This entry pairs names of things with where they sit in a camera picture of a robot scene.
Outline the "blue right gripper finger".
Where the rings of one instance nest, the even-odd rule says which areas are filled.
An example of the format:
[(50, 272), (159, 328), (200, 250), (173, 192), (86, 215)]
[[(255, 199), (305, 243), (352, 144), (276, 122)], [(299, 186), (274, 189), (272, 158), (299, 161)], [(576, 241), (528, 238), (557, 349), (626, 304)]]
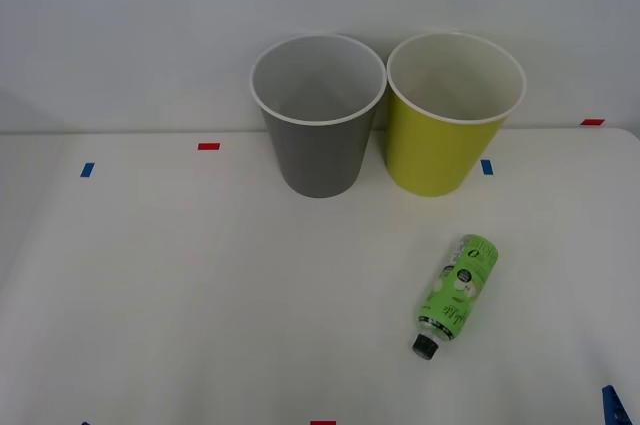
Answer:
[(602, 388), (602, 403), (605, 425), (630, 425), (630, 418), (612, 385)]

